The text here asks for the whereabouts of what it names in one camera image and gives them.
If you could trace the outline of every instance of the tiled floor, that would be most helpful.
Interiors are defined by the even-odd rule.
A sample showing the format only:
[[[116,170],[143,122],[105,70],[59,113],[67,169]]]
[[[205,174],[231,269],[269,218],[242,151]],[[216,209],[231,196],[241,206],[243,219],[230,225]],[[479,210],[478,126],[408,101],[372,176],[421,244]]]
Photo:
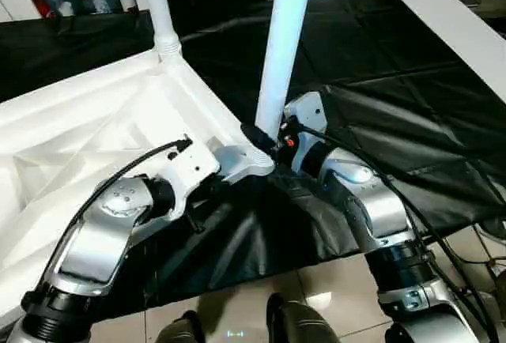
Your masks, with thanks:
[[[472,228],[450,236],[448,242],[466,259],[488,259]],[[491,255],[506,255],[505,246],[489,239],[485,243]],[[445,272],[458,280],[440,249],[433,248]],[[485,266],[469,264],[465,265],[465,271],[481,290],[493,287]],[[209,343],[267,342],[265,308],[273,292],[282,292],[292,300],[314,307],[342,343],[384,342],[384,333],[391,324],[378,306],[376,286],[367,263],[362,255],[357,255],[105,321],[93,327],[92,343],[154,342],[163,327],[187,310],[198,312]]]

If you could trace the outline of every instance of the black plastic sheet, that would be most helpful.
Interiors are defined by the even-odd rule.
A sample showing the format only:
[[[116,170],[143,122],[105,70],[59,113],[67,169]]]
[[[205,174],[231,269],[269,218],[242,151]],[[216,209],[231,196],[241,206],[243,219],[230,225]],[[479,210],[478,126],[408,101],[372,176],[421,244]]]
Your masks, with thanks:
[[[254,121],[271,3],[183,36],[183,54]],[[9,99],[150,48],[146,14],[0,24]],[[506,106],[399,0],[310,0],[289,98],[322,95],[328,132],[378,159],[442,234],[504,217]],[[342,213],[279,167],[129,254],[102,319],[356,252]]]

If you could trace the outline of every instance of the wire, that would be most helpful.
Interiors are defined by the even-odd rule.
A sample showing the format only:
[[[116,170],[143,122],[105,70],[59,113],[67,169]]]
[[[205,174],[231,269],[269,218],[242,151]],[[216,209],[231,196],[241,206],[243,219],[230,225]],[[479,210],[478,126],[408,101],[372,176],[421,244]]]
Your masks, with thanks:
[[[451,281],[450,277],[441,269],[439,264],[437,264],[436,260],[433,259],[430,262],[431,267],[434,269],[434,272],[437,273],[439,277],[441,277],[444,283],[450,288],[450,290],[459,298],[460,302],[469,310],[469,312],[476,318],[478,323],[487,331],[486,323],[481,317],[480,313],[476,307],[471,303],[471,301],[466,297],[466,295]]]
[[[371,158],[367,153],[362,151],[361,149],[357,149],[357,148],[353,147],[352,145],[346,144],[345,142],[343,142],[337,138],[333,138],[327,134],[324,134],[324,133],[321,133],[317,130],[313,130],[312,128],[306,127],[306,126],[300,124],[298,121],[296,121],[296,123],[298,125],[297,127],[298,127],[299,131],[307,132],[307,133],[312,134],[312,135],[314,135],[318,138],[321,138],[325,141],[332,142],[337,147],[342,147],[344,149],[347,149],[351,153],[353,153],[356,156],[358,156],[359,158],[361,158],[369,167],[371,167],[376,172],[376,174],[381,178],[383,183],[401,199],[401,201],[408,207],[408,209],[410,209],[415,214],[415,216],[418,218],[418,220],[420,220],[420,222],[425,226],[428,233],[430,235],[432,235],[434,237],[434,239],[438,242],[441,249],[447,255],[447,257],[450,259],[451,264],[453,264],[453,266],[457,270],[457,273],[464,280],[467,288],[471,291],[473,297],[476,299],[476,303],[477,303],[477,305],[481,311],[481,314],[483,316],[483,318],[480,318],[480,319],[477,318],[477,320],[480,322],[482,327],[486,330],[490,341],[492,343],[499,343],[499,337],[497,335],[497,331],[495,328],[495,324],[492,320],[492,317],[490,316],[490,313],[487,311],[482,297],[480,296],[480,294],[478,293],[478,291],[474,287],[469,276],[464,272],[459,260],[453,255],[453,252],[450,250],[448,245],[443,241],[443,238],[440,236],[439,232],[432,226],[432,224],[425,217],[425,215],[411,202],[411,200],[408,199],[407,196],[405,196],[399,189],[397,189],[392,184],[392,182],[390,181],[388,176],[385,175],[383,173],[383,171],[379,168],[379,166],[376,164],[375,160],[373,158]],[[413,229],[414,235],[417,237],[420,244],[423,247],[425,247],[425,243],[424,243],[423,239],[421,238],[421,233],[420,233],[420,230],[416,224],[416,221],[413,219],[413,216],[410,213],[406,213],[406,215],[410,219],[410,223],[412,224],[411,228]],[[448,277],[445,276],[445,277],[441,277],[441,278],[443,278],[444,282],[446,282],[450,288],[456,288],[455,285],[451,282],[451,280]],[[467,303],[467,302],[463,301],[462,299],[461,299],[461,301],[466,305],[468,310],[473,315],[479,315],[478,311],[471,303]]]
[[[161,153],[163,151],[166,151],[170,148],[177,147],[179,152],[181,153],[183,150],[185,150],[188,146],[191,145],[192,141],[190,138],[188,138],[185,135],[184,140],[176,140],[171,141],[170,143],[160,145],[159,147],[153,148],[149,150],[148,152],[144,153],[143,155],[139,156],[137,159],[132,160],[129,164],[125,165],[123,168],[119,169],[114,175],[112,175],[109,179],[106,179],[103,181],[89,196],[89,198],[81,205],[79,210],[74,214],[72,217],[72,220],[66,227],[66,230],[62,234],[62,237],[58,241],[58,244],[56,245],[56,248],[53,250],[53,253],[51,255],[51,258],[46,264],[46,268],[43,271],[43,275],[39,279],[39,284],[37,285],[37,288],[41,287],[43,285],[44,276],[49,269],[51,263],[53,262],[55,256],[57,253],[60,252],[60,249],[62,247],[62,244],[64,242],[64,238],[66,238],[69,231],[72,229],[72,227],[78,222],[79,218],[82,217],[82,215],[85,213],[85,211],[98,199],[99,196],[102,195],[113,183],[118,181],[123,175],[125,175],[127,172],[131,171],[133,168],[137,167],[140,163],[148,160],[149,158],[156,156],[158,153]]]
[[[460,256],[459,254],[457,254],[457,252],[455,252],[455,250],[451,247],[451,245],[448,243],[447,240],[446,241],[446,244],[448,245],[448,248],[450,248],[451,252],[453,253],[453,255],[458,259],[460,260],[461,262],[464,262],[466,264],[482,264],[482,265],[486,265],[486,264],[490,264],[490,263],[494,263],[496,262],[497,260],[506,260],[506,256],[491,256],[489,258],[489,260],[482,260],[482,261],[474,261],[474,260],[468,260],[466,258],[463,258],[462,256]]]

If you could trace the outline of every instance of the white pole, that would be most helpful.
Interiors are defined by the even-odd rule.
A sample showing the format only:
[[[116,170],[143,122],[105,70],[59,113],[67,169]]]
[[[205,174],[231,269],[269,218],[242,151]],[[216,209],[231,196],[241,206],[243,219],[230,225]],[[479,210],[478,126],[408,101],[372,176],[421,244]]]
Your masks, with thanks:
[[[255,124],[274,140],[285,106],[308,0],[274,0]]]
[[[181,52],[181,42],[174,31],[167,0],[148,0],[155,32],[155,48],[163,61]]]

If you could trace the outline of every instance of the robotic arm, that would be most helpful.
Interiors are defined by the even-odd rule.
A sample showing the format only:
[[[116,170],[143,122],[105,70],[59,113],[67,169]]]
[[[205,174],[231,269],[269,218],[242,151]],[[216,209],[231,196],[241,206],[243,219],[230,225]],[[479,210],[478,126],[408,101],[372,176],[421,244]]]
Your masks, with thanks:
[[[327,127],[317,92],[288,104],[285,117],[319,132]],[[387,343],[478,343],[453,294],[430,266],[430,252],[417,241],[398,195],[355,154],[307,132],[296,139],[292,169],[317,179],[333,205],[344,210],[376,280],[379,305],[395,322]]]
[[[165,151],[157,175],[123,177],[136,164]],[[197,189],[265,175],[274,163],[249,145],[211,153],[198,141],[174,141],[145,154],[99,184],[63,234],[9,343],[86,342],[104,297],[111,291],[129,249],[187,211]]]

